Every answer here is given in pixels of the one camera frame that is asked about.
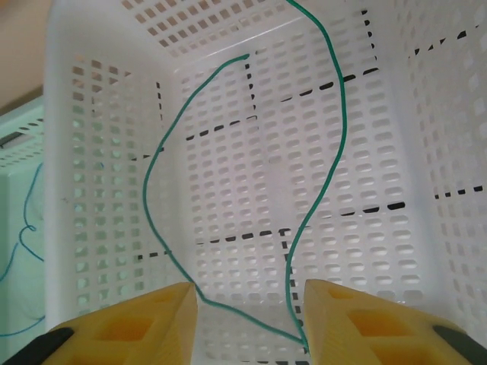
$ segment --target beige wall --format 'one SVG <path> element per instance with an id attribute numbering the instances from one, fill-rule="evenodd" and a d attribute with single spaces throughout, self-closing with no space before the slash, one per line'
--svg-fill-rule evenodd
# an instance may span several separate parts
<path id="1" fill-rule="evenodd" d="M 50 3 L 0 0 L 0 114 L 19 99 L 40 94 Z"/>

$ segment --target light green basket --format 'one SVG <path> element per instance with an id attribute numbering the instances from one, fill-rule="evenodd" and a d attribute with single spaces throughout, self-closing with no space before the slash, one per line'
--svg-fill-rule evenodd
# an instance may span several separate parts
<path id="1" fill-rule="evenodd" d="M 3 273 L 18 233 L 24 226 L 24 199 L 35 169 L 43 159 L 43 99 L 38 98 L 0 116 L 0 272 Z M 43 256 L 43 174 L 27 205 L 29 223 L 24 242 Z M 13 265 L 0 283 L 0 333 L 19 331 L 44 314 L 43 263 L 18 247 Z M 44 325 L 8 338 L 0 338 L 0 362 L 44 332 Z"/>

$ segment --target yellow plastic part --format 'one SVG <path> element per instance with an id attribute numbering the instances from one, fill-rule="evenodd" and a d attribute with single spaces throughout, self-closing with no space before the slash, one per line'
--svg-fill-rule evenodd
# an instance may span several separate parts
<path id="1" fill-rule="evenodd" d="M 469 363 L 432 328 L 453 323 L 327 281 L 306 281 L 304 320 L 313 365 Z"/>
<path id="2" fill-rule="evenodd" d="M 180 283 L 62 323 L 75 333 L 43 365 L 186 365 L 198 306 Z"/>

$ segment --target green wire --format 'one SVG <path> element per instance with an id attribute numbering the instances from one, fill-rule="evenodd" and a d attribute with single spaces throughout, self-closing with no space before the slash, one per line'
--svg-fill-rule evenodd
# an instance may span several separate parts
<path id="1" fill-rule="evenodd" d="M 231 64 L 233 64 L 235 62 L 239 62 L 239 61 L 243 61 L 245 59 L 248 59 L 250 57 L 249 54 L 246 54 L 246 55 L 237 57 L 235 59 L 231 59 L 230 61 L 226 61 L 223 65 L 221 65 L 220 67 L 218 67 L 216 69 L 216 71 L 213 72 L 213 74 L 209 78 L 207 78 L 206 81 L 203 82 L 203 84 L 201 84 L 191 94 L 191 96 L 189 97 L 189 99 L 184 103 L 183 107 L 178 112 L 177 117 L 175 118 L 175 120 L 171 124 L 170 128 L 167 130 L 166 134 L 162 138 L 161 143 L 158 145 L 158 148 L 156 149 L 156 151 L 154 153 L 154 156 L 152 157 L 151 162 L 150 162 L 150 164 L 148 166 L 147 173 L 145 174 L 144 183 L 143 183 L 143 187 L 142 187 L 142 204 L 144 206 L 145 216 L 146 216 L 146 218 L 148 220 L 149 227 L 151 228 L 152 232 L 154 233 L 154 235 L 156 236 L 156 238 L 158 239 L 158 241 L 161 243 L 161 245 L 164 247 L 164 250 L 166 251 L 166 253 L 169 256 L 170 260 L 174 263 L 174 265 L 180 271 L 180 273 L 184 276 L 184 278 L 187 281 L 189 281 L 189 282 L 191 282 L 191 283 L 193 283 L 195 285 L 196 292 L 198 293 L 198 295 L 201 298 L 201 300 L 203 301 L 203 303 L 206 303 L 206 304 L 208 304 L 210 306 L 213 306 L 213 307 L 216 307 L 216 308 L 225 309 L 225 310 L 227 310 L 229 312 L 232 312 L 234 314 L 237 314 L 238 316 L 241 316 L 241 317 L 247 319 L 248 321 L 252 322 L 253 324 L 259 326 L 260 328 L 265 329 L 266 331 L 275 333 L 277 335 L 281 335 L 284 338 L 287 338 L 287 339 L 289 339 L 291 341 L 297 342 L 300 345 L 303 345 L 308 350 L 308 343 L 307 343 L 306 335 L 305 335 L 304 330 L 302 329 L 301 325 L 299 324 L 298 318 L 297 318 L 297 316 L 294 313 L 294 310 L 292 308 L 292 302 L 291 302 L 291 285 L 290 285 L 290 283 L 291 283 L 291 261 L 292 261 L 294 252 L 296 250 L 296 247 L 298 245 L 299 239 L 301 238 L 301 235 L 303 234 L 303 231 L 306 228 L 309 220 L 311 219 L 311 217 L 313 216 L 314 212 L 318 208 L 318 205 L 321 203 L 321 200 L 323 199 L 323 196 L 325 195 L 325 193 L 326 193 L 326 191 L 327 191 L 327 189 L 329 187 L 329 184 L 331 183 L 331 180 L 333 178 L 333 175 L 334 175 L 334 173 L 336 171 L 336 167 L 338 166 L 338 163 L 339 163 L 340 159 L 342 158 L 343 150 L 345 149 L 345 142 L 346 142 L 347 128 L 348 128 L 347 127 L 347 124 L 348 124 L 347 121 L 348 120 L 347 120 L 347 108 L 346 108 L 346 98 L 345 98 L 345 81 L 343 80 L 342 70 L 341 70 L 341 68 L 339 66 L 338 60 L 336 58 L 335 50 L 333 48 L 331 39 L 329 38 L 329 35 L 326 32 L 326 29 L 320 23 L 319 20 L 317 20 L 308 10 L 306 10 L 305 8 L 303 8 L 297 2 L 295 2 L 294 0 L 286 0 L 286 1 L 291 6 L 295 7 L 296 9 L 298 9 L 306 17 L 308 17 L 309 19 L 311 19 L 318 26 L 318 28 L 320 29 L 321 33 L 323 34 L 323 36 L 325 38 L 325 41 L 326 41 L 326 44 L 327 44 L 328 49 L 329 49 L 329 53 L 330 53 L 331 58 L 332 58 L 332 61 L 333 61 L 333 65 L 335 66 L 335 70 L 336 70 L 336 73 L 338 75 L 339 84 L 340 84 L 340 94 L 341 94 L 341 98 L 342 98 L 342 123 L 343 123 L 343 127 L 342 127 L 342 138 L 341 138 L 341 141 L 340 141 L 339 149 L 337 151 L 335 160 L 333 161 L 333 164 L 332 164 L 332 166 L 331 166 L 331 168 L 330 168 L 330 170 L 328 172 L 328 176 L 326 177 L 326 181 L 323 184 L 323 188 L 321 189 L 320 194 L 318 194 L 315 202 L 313 203 L 313 206 L 308 211 L 308 213 L 304 217 L 303 221 L 301 222 L 301 225 L 298 228 L 298 231 L 296 233 L 296 236 L 294 237 L 293 242 L 291 244 L 291 248 L 289 249 L 288 259 L 286 261 L 286 269 L 285 269 L 286 306 L 288 307 L 289 314 L 291 315 L 291 318 L 292 318 L 292 321 L 293 321 L 294 325 L 298 329 L 298 332 L 299 332 L 299 334 L 301 336 L 301 339 L 299 339 L 298 337 L 296 337 L 294 335 L 291 335 L 291 334 L 289 334 L 287 332 L 284 332 L 281 329 L 274 328 L 274 327 L 272 327 L 270 325 L 267 325 L 264 322 L 259 321 L 257 318 L 254 318 L 254 317 L 250 316 L 249 314 L 247 314 L 247 313 L 245 313 L 245 312 L 243 312 L 243 311 L 241 311 L 239 309 L 236 309 L 236 308 L 233 308 L 232 306 L 228 306 L 226 304 L 219 303 L 219 302 L 215 302 L 213 300 L 210 300 L 210 299 L 206 298 L 205 295 L 204 295 L 204 293 L 202 292 L 201 288 L 193 280 L 193 278 L 191 278 L 191 276 L 186 272 L 186 270 L 184 269 L 184 267 L 177 261 L 176 257 L 174 256 L 174 254 L 170 250 L 169 246 L 167 245 L 166 241 L 159 234 L 157 228 L 155 227 L 154 221 L 152 220 L 152 216 L 151 216 L 151 214 L 149 212 L 149 209 L 148 209 L 147 190 L 148 190 L 148 181 L 149 181 L 149 178 L 151 176 L 152 170 L 154 169 L 155 162 L 157 161 L 157 159 L 159 157 L 159 154 L 162 151 L 162 147 L 166 143 L 166 140 L 169 138 L 169 136 L 172 133 L 172 131 L 174 130 L 174 128 L 176 128 L 176 125 L 180 121 L 181 116 L 184 114 L 184 112 L 188 108 L 189 104 L 193 101 L 193 99 L 196 97 L 196 95 L 198 95 L 199 92 L 201 92 L 201 90 L 203 90 L 224 68 L 228 67 L 229 65 L 231 65 Z"/>
<path id="2" fill-rule="evenodd" d="M 336 153 L 335 160 L 333 161 L 333 164 L 331 168 L 329 169 L 328 176 L 326 177 L 325 183 L 323 184 L 323 188 L 321 188 L 320 194 L 318 194 L 316 200 L 314 201 L 313 205 L 311 206 L 311 209 L 306 213 L 306 216 L 304 217 L 303 221 L 301 222 L 298 231 L 296 233 L 296 236 L 294 237 L 291 248 L 289 249 L 289 254 L 288 254 L 288 259 L 286 261 L 286 271 L 285 271 L 285 290 L 286 290 L 286 306 L 288 307 L 289 314 L 291 315 L 291 318 L 296 326 L 296 328 L 299 331 L 299 334 L 301 335 L 301 340 L 303 341 L 304 346 L 306 349 L 308 349 L 308 343 L 307 343 L 307 338 L 306 335 L 304 334 L 304 330 L 299 324 L 298 318 L 296 314 L 294 313 L 294 310 L 292 309 L 292 302 L 291 302 L 291 261 L 294 255 L 294 251 L 296 250 L 296 247 L 298 246 L 299 239 L 301 238 L 301 235 L 303 234 L 304 228 L 306 228 L 308 222 L 310 221 L 311 217 L 313 216 L 314 212 L 318 208 L 318 205 L 320 205 L 321 200 L 323 199 L 323 196 L 325 195 L 329 184 L 332 181 L 333 175 L 335 174 L 336 167 L 338 166 L 338 163 L 340 162 L 342 155 L 343 155 L 343 150 L 345 149 L 345 142 L 347 139 L 347 128 L 348 128 L 348 118 L 347 118 L 347 103 L 346 103 L 346 97 L 345 97 L 345 81 L 343 80 L 343 74 L 342 74 L 342 69 L 340 68 L 340 65 L 338 63 L 338 60 L 336 59 L 336 54 L 335 50 L 333 48 L 333 44 L 331 39 L 329 38 L 328 33 L 326 32 L 325 27 L 320 23 L 318 19 L 314 15 L 312 15 L 308 10 L 303 8 L 301 5 L 299 5 L 296 1 L 294 0 L 286 0 L 290 5 L 294 6 L 296 9 L 298 9 L 301 13 L 303 13 L 306 17 L 308 17 L 310 20 L 312 20 L 318 28 L 320 28 L 320 31 L 322 35 L 325 37 L 326 44 L 328 46 L 329 54 L 331 55 L 333 65 L 335 66 L 336 74 L 338 75 L 339 83 L 340 83 L 340 94 L 342 97 L 342 138 L 340 140 L 340 146 L 338 148 L 338 151 Z"/>
<path id="3" fill-rule="evenodd" d="M 166 241 L 164 241 L 164 238 L 162 238 L 162 236 L 159 234 L 158 230 L 155 227 L 154 221 L 152 220 L 152 216 L 151 216 L 151 213 L 149 212 L 148 203 L 147 203 L 147 188 L 148 188 L 148 182 L 149 182 L 149 178 L 151 176 L 152 170 L 154 169 L 155 162 L 156 162 L 156 160 L 159 157 L 159 153 L 162 151 L 162 147 L 164 146 L 164 143 L 166 143 L 166 140 L 169 138 L 171 132 L 174 130 L 174 128 L 176 127 L 177 123 L 180 121 L 181 116 L 186 111 L 186 109 L 189 106 L 189 104 L 193 101 L 193 99 L 196 97 L 196 95 L 198 95 L 199 92 L 201 90 L 203 90 L 206 87 L 206 85 L 208 85 L 210 83 L 210 81 L 212 81 L 221 72 L 221 70 L 223 70 L 227 66 L 231 65 L 232 63 L 235 63 L 235 62 L 238 62 L 238 61 L 243 61 L 244 59 L 248 59 L 249 57 L 250 57 L 250 55 L 249 54 L 246 54 L 246 55 L 237 57 L 235 59 L 231 59 L 230 61 L 226 61 L 226 63 L 224 63 L 223 65 L 221 65 L 220 67 L 218 67 L 216 69 L 216 71 L 213 72 L 213 74 L 209 78 L 207 78 L 206 81 L 203 82 L 203 84 L 201 86 L 199 86 L 191 94 L 191 96 L 189 97 L 189 99 L 184 103 L 184 105 L 181 108 L 180 112 L 177 114 L 177 117 L 175 118 L 173 124 L 171 124 L 170 128 L 167 130 L 166 135 L 162 138 L 161 143 L 158 145 L 158 148 L 156 149 L 156 151 L 154 153 L 154 156 L 151 159 L 151 162 L 150 162 L 149 167 L 147 169 L 147 173 L 145 174 L 144 184 L 143 184 L 143 187 L 142 187 L 142 204 L 144 205 L 145 216 L 147 218 L 147 221 L 149 223 L 149 226 L 150 226 L 152 232 L 154 233 L 154 235 L 156 236 L 156 238 L 159 240 L 159 242 L 161 243 L 161 245 L 164 247 L 164 250 L 166 251 L 166 253 L 169 256 L 170 260 L 174 263 L 174 265 L 180 271 L 180 273 L 184 276 L 184 278 L 187 281 L 189 281 L 190 283 L 193 283 L 195 285 L 196 292 L 198 293 L 198 295 L 201 298 L 201 300 L 203 301 L 203 303 L 206 303 L 206 304 L 208 304 L 210 306 L 214 306 L 216 308 L 225 309 L 228 312 L 232 312 L 234 314 L 237 314 L 238 316 L 244 317 L 248 321 L 252 322 L 254 325 L 257 325 L 260 328 L 265 329 L 266 331 L 275 333 L 277 335 L 281 335 L 282 337 L 285 337 L 285 338 L 287 338 L 287 339 L 289 339 L 291 341 L 297 342 L 298 344 L 301 344 L 302 345 L 303 344 L 302 343 L 302 340 L 299 339 L 298 337 L 294 336 L 294 335 L 291 335 L 291 334 L 289 334 L 287 332 L 284 332 L 281 329 L 274 328 L 274 327 L 272 327 L 270 325 L 267 325 L 264 322 L 259 321 L 257 318 L 254 318 L 251 315 L 249 315 L 249 314 L 247 314 L 247 313 L 245 313 L 245 312 L 243 312 L 243 311 L 241 311 L 241 310 L 239 310 L 237 308 L 233 308 L 232 306 L 228 306 L 227 304 L 215 302 L 215 301 L 210 300 L 207 297 L 205 297 L 205 295 L 202 292 L 201 288 L 193 280 L 193 278 L 191 278 L 191 276 L 189 276 L 189 274 L 186 272 L 186 270 L 184 269 L 184 267 L 177 261 L 176 257 L 174 256 L 174 254 L 171 252 L 169 246 L 167 245 Z"/>

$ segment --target blue wire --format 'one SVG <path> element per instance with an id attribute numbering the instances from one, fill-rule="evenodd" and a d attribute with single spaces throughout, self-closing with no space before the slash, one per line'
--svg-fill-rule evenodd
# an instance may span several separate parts
<path id="1" fill-rule="evenodd" d="M 40 317 L 37 322 L 35 322 L 33 325 L 30 325 L 29 327 L 26 327 L 24 329 L 21 329 L 20 331 L 16 331 L 16 332 L 12 332 L 12 333 L 2 333 L 0 334 L 0 338 L 5 338 L 5 337 L 11 337 L 11 336 L 15 336 L 15 335 L 19 335 L 20 333 L 24 333 L 30 329 L 33 329 L 36 325 L 38 325 L 39 323 L 41 323 L 44 319 L 46 318 L 46 316 L 42 316 Z"/>
<path id="2" fill-rule="evenodd" d="M 35 232 L 37 230 L 37 228 L 35 226 L 29 224 L 29 222 L 27 221 L 27 203 L 29 202 L 30 196 L 32 195 L 33 188 L 36 185 L 37 177 L 39 176 L 39 172 L 40 172 L 40 168 L 41 167 L 42 167 L 42 163 L 39 164 L 39 166 L 36 169 L 36 173 L 33 175 L 32 183 L 30 184 L 29 191 L 27 192 L 27 196 L 25 197 L 25 200 L 24 200 L 24 223 L 25 223 L 25 227 L 22 228 L 21 231 L 18 233 L 18 240 L 20 241 L 21 245 L 32 256 L 34 256 L 36 259 L 39 259 L 40 261 L 44 262 L 44 259 L 42 257 L 40 257 L 39 255 L 37 255 L 32 249 L 30 249 L 30 247 L 27 246 L 24 243 L 24 240 L 22 239 L 22 236 L 24 235 L 25 230 L 30 230 L 31 232 Z M 4 273 L 0 277 L 0 283 L 7 277 L 8 273 L 9 273 L 11 267 L 12 267 L 12 264 L 14 263 L 14 257 L 15 257 L 15 253 L 17 251 L 18 245 L 19 245 L 19 243 L 15 243 L 14 249 L 12 250 L 12 254 L 10 255 L 10 259 L 8 260 L 7 267 L 5 268 Z M 45 318 L 46 318 L 46 316 L 40 317 L 37 320 L 37 322 L 35 322 L 34 324 L 30 325 L 29 327 L 26 327 L 24 329 L 21 329 L 20 331 L 16 331 L 16 332 L 12 332 L 12 333 L 0 334 L 0 338 L 7 338 L 7 337 L 19 335 L 20 333 L 27 332 L 30 329 L 34 328 L 39 323 L 41 323 Z"/>
<path id="3" fill-rule="evenodd" d="M 30 184 L 29 191 L 27 192 L 27 196 L 25 197 L 24 200 L 24 223 L 25 227 L 21 229 L 21 231 L 18 233 L 18 240 L 20 241 L 21 245 L 36 259 L 40 260 L 41 262 L 44 262 L 44 259 L 37 255 L 28 245 L 24 243 L 24 239 L 22 236 L 24 235 L 24 232 L 26 230 L 29 230 L 31 232 L 35 232 L 37 228 L 33 226 L 32 224 L 29 224 L 27 221 L 27 203 L 29 202 L 30 196 L 32 195 L 32 191 L 34 186 L 36 185 L 37 177 L 39 176 L 40 168 L 43 166 L 42 163 L 39 163 L 39 166 L 36 169 L 36 173 L 33 175 L 32 183 Z"/>
<path id="4" fill-rule="evenodd" d="M 7 268 L 5 268 L 5 272 L 0 277 L 0 283 L 7 277 L 8 272 L 12 266 L 12 262 L 14 262 L 15 251 L 17 251 L 18 243 L 15 243 L 14 249 L 12 250 L 12 254 L 10 255 L 10 260 L 8 260 Z"/>

